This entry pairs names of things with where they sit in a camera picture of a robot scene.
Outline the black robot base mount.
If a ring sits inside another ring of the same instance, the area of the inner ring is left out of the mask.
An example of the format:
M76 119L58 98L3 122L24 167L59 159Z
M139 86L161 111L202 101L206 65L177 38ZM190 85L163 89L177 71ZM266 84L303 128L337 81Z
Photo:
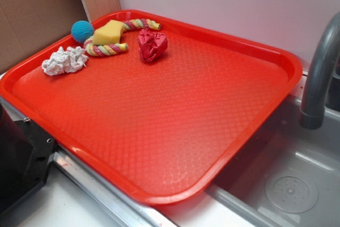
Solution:
M36 122L14 121L1 106L1 216L46 184L56 145Z

